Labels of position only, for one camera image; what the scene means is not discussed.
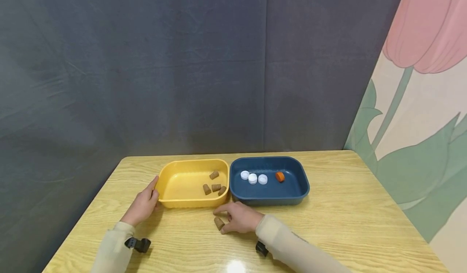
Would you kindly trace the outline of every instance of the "beige sleeve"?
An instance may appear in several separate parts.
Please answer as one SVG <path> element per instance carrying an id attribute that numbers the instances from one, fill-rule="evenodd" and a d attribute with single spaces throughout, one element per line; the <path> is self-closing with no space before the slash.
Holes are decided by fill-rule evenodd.
<path id="1" fill-rule="evenodd" d="M 258 239 L 274 259 L 301 273 L 348 273 L 347 267 L 316 246 L 305 242 L 272 215 L 265 215 L 256 228 Z"/>
<path id="2" fill-rule="evenodd" d="M 117 222 L 113 230 L 108 230 L 97 251 L 91 273 L 124 273 L 133 252 L 125 246 L 125 241 L 134 233 L 135 228 L 123 222 Z"/>

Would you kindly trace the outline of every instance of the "table surface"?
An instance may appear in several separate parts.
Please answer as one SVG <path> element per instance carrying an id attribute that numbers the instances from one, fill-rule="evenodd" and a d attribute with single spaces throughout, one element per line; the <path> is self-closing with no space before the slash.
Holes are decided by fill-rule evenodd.
<path id="1" fill-rule="evenodd" d="M 261 207 L 354 272 L 447 272 L 429 245 L 356 153 L 292 153 L 126 157 L 74 226 L 44 272 L 89 272 L 107 229 L 120 220 L 164 165 L 182 159 L 292 156 L 310 181 L 297 206 Z M 152 241 L 133 252 L 127 272 L 288 272 L 255 252 L 254 234 L 221 235 L 212 209 L 162 209 L 136 229 Z"/>

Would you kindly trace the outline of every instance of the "plastic bowl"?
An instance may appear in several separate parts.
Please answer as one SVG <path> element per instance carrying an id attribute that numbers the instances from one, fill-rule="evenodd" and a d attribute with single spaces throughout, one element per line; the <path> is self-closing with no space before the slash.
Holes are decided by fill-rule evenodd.
<path id="1" fill-rule="evenodd" d="M 240 177 L 244 170 L 265 174 L 268 183 L 250 185 Z M 277 181 L 276 172 L 282 172 L 285 181 Z M 298 205 L 310 184 L 301 163 L 292 157 L 242 157 L 230 165 L 230 192 L 234 200 L 249 206 Z"/>
<path id="2" fill-rule="evenodd" d="M 209 175 L 217 170 L 219 177 L 211 180 Z M 205 195 L 203 185 L 226 186 L 227 190 Z M 229 170 L 227 162 L 221 159 L 180 160 L 168 163 L 159 174 L 156 184 L 159 201 L 166 208 L 217 207 L 227 199 Z"/>

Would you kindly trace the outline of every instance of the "black wrist strap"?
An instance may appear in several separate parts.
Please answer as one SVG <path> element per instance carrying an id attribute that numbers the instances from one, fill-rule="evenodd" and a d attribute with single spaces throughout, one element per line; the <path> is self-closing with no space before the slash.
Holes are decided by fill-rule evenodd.
<path id="1" fill-rule="evenodd" d="M 126 240 L 125 245 L 127 248 L 135 248 L 136 251 L 140 253 L 145 253 L 148 251 L 151 241 L 148 239 L 136 239 L 135 237 L 130 237 Z"/>
<path id="2" fill-rule="evenodd" d="M 261 255 L 263 255 L 264 257 L 266 257 L 268 255 L 268 249 L 266 249 L 266 246 L 264 245 L 264 243 L 258 241 L 256 243 L 256 251 L 259 252 Z"/>

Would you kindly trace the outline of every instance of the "gray curtain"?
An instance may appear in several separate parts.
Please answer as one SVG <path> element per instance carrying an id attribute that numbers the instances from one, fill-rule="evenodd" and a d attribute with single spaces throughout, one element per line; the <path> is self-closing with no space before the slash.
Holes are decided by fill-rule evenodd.
<path id="1" fill-rule="evenodd" d="M 398 3 L 0 0 L 0 267 L 40 271 L 122 157 L 341 149 Z"/>

